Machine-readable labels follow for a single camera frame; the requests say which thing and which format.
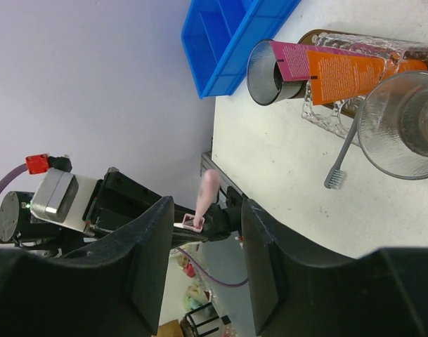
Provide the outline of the orange toothpaste tube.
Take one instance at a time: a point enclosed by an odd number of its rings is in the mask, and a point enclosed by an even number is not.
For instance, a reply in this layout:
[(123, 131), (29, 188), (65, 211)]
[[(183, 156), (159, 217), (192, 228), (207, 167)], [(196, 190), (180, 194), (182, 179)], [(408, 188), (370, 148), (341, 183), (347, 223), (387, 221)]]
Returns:
[(421, 60), (390, 60), (318, 51), (309, 51), (307, 56), (313, 105), (366, 95), (395, 74), (427, 69)]

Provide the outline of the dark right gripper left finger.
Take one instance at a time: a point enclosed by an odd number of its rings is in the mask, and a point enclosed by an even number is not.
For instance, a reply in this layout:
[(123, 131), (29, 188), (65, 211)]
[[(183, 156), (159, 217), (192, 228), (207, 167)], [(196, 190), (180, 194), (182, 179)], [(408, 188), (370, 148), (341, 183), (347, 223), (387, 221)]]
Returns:
[(152, 336), (174, 225), (163, 197), (63, 258), (0, 249), (0, 336)]

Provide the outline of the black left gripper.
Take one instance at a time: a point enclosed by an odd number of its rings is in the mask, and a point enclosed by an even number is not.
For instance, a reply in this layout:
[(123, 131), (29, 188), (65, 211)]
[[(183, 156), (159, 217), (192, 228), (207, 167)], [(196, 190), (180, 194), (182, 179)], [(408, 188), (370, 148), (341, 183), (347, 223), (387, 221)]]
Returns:
[(0, 244), (80, 246), (86, 238), (100, 239), (130, 223), (160, 199), (115, 168), (101, 179), (74, 175), (79, 189), (63, 223), (31, 214), (30, 203), (37, 190), (7, 193), (0, 205)]

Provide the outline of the grey toothbrush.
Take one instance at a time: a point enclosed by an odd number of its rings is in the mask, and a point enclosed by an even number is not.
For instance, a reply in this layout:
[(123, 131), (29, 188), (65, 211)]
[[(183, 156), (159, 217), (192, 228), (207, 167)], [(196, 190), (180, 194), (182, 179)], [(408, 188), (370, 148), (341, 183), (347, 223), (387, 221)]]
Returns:
[(342, 145), (342, 148), (336, 158), (336, 161), (332, 165), (325, 179), (325, 182), (324, 182), (325, 188), (332, 189), (332, 190), (340, 190), (342, 188), (347, 177), (346, 171), (342, 170), (342, 163), (356, 135), (357, 127), (358, 127), (358, 119), (355, 118), (351, 124), (349, 133), (344, 141), (344, 144)]

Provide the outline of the pink toothpaste tube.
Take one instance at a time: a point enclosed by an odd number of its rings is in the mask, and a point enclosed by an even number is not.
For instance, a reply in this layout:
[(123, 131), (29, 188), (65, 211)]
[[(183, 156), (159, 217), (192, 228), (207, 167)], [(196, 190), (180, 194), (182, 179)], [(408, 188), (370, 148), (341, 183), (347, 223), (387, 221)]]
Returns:
[(283, 81), (306, 81), (309, 79), (309, 62), (307, 53), (318, 51), (337, 55), (358, 55), (343, 49), (294, 44), (270, 40), (270, 46), (276, 58)]

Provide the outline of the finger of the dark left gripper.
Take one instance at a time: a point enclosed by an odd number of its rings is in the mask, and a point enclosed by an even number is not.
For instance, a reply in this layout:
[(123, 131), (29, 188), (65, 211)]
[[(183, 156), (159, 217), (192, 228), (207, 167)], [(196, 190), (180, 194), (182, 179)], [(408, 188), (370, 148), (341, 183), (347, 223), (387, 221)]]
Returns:
[(229, 238), (234, 232), (242, 234), (241, 208), (241, 206), (232, 206), (222, 209), (216, 204), (210, 206), (201, 232), (196, 233), (175, 227), (171, 243), (217, 242)]

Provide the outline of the clear glass cup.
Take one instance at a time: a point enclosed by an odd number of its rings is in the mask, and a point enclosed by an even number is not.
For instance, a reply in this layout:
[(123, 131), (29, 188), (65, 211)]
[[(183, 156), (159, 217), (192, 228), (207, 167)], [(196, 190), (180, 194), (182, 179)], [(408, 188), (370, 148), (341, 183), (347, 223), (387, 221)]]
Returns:
[(358, 111), (358, 141), (381, 172), (428, 178), (428, 71), (396, 74), (367, 95)]

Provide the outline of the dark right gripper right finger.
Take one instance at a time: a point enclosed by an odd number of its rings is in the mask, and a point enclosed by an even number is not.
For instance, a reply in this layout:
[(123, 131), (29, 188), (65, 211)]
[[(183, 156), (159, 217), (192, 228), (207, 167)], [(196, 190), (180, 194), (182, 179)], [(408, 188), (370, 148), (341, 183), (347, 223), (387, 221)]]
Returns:
[(354, 259), (242, 203), (242, 236), (258, 336), (428, 336), (428, 248)]

